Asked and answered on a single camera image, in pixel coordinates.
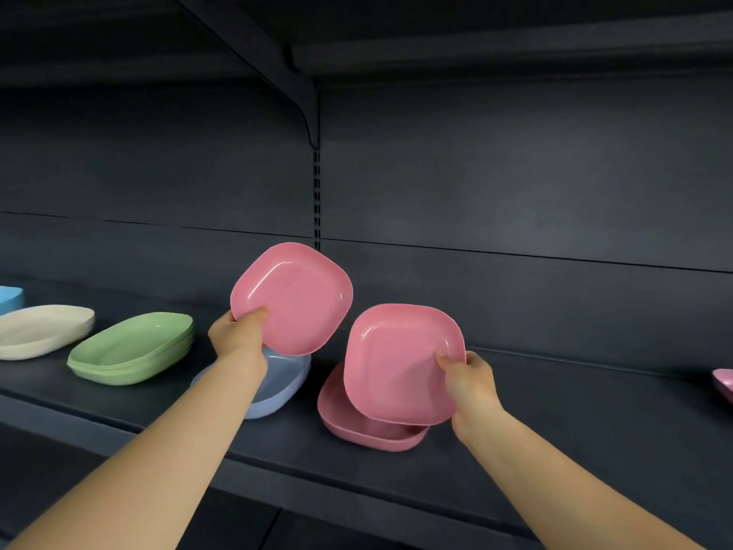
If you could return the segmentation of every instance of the shelf bracket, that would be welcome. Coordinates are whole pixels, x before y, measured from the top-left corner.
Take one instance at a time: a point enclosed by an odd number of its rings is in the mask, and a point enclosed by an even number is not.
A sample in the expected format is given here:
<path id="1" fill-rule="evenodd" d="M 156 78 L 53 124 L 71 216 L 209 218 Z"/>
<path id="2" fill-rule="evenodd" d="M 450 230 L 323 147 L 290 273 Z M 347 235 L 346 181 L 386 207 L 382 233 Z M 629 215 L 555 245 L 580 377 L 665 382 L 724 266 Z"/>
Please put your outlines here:
<path id="1" fill-rule="evenodd" d="M 295 104 L 306 123 L 311 146 L 318 149 L 318 93 L 310 78 L 291 68 L 282 46 L 238 7 L 221 6 L 209 0 L 174 1 Z"/>

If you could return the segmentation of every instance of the pink tray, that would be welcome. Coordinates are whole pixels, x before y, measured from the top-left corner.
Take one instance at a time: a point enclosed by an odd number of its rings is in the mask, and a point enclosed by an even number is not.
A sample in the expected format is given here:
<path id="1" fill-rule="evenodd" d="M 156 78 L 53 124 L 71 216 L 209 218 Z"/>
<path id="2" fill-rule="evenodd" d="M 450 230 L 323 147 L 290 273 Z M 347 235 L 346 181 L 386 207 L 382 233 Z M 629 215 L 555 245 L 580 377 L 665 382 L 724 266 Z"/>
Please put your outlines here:
<path id="1" fill-rule="evenodd" d="M 344 364 L 339 364 L 318 395 L 318 413 L 333 434 L 347 442 L 385 452 L 404 452 L 422 442 L 428 427 L 393 425 L 368 419 L 346 396 Z"/>
<path id="2" fill-rule="evenodd" d="M 718 391 L 733 403 L 733 369 L 713 370 L 712 379 Z"/>
<path id="3" fill-rule="evenodd" d="M 353 300 L 346 273 L 315 249 L 282 243 L 266 250 L 232 290 L 235 318 L 267 306 L 263 342 L 274 351 L 302 356 L 334 334 Z"/>
<path id="4" fill-rule="evenodd" d="M 360 413 L 400 425 L 437 425 L 455 412 L 441 351 L 465 362 L 463 334 L 446 313 L 429 306 L 372 306 L 356 319 L 346 350 L 344 385 Z"/>

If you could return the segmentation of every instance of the stack of green plates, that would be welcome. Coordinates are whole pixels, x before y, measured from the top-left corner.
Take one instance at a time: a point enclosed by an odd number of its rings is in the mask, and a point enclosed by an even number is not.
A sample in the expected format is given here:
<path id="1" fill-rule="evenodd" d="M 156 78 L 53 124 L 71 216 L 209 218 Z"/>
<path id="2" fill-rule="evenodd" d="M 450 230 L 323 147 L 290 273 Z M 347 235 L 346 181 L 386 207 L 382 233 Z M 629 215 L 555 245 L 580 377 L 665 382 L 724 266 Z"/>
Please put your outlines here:
<path id="1" fill-rule="evenodd" d="M 194 319 L 188 314 L 141 314 L 81 342 L 69 354 L 68 365 L 83 379 L 127 386 L 183 359 L 193 340 Z"/>

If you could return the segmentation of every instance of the dark floor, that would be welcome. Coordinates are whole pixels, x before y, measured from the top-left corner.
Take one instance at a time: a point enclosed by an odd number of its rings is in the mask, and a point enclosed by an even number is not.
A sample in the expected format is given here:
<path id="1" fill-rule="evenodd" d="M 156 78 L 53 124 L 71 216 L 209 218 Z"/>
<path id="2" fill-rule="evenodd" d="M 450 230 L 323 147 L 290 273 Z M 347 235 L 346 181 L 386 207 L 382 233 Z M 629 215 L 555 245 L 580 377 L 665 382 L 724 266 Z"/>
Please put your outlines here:
<path id="1" fill-rule="evenodd" d="M 0 548 L 102 463 L 98 455 L 0 425 Z M 182 550 L 406 550 L 408 546 L 209 489 Z"/>

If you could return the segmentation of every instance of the pink plate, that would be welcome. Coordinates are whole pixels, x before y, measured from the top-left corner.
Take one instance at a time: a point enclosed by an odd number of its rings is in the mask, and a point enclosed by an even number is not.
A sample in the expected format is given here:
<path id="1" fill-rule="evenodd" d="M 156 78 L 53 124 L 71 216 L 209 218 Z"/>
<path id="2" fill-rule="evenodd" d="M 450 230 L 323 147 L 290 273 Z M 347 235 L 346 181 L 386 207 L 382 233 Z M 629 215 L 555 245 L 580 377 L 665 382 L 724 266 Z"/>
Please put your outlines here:
<path id="1" fill-rule="evenodd" d="M 385 452 L 404 452 L 422 442 L 428 427 L 393 425 L 359 413 L 344 390 L 344 364 L 339 364 L 318 395 L 318 413 L 333 434 L 347 442 Z"/>
<path id="2" fill-rule="evenodd" d="M 429 306 L 372 306 L 351 327 L 344 385 L 370 419 L 400 425 L 437 425 L 455 412 L 441 351 L 465 362 L 463 334 L 446 313 Z"/>
<path id="3" fill-rule="evenodd" d="M 712 378 L 718 391 L 733 403 L 733 369 L 713 370 Z"/>
<path id="4" fill-rule="evenodd" d="M 282 355 L 302 356 L 328 341 L 353 296 L 349 276 L 336 263 L 306 245 L 281 243 L 247 268 L 230 303 L 235 318 L 267 306 L 265 345 Z"/>

